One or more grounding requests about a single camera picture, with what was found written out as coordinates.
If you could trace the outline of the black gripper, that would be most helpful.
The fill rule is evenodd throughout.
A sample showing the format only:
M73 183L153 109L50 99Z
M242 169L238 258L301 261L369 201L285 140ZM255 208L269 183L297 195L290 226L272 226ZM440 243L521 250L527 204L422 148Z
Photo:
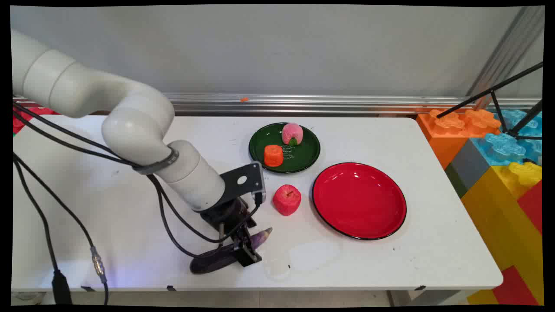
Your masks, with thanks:
M200 217L219 232L218 248L223 247L225 235L233 237L233 257L243 267L262 260L256 249L263 243L263 231L250 235L248 229L257 223L249 213L248 204L241 197L200 213Z

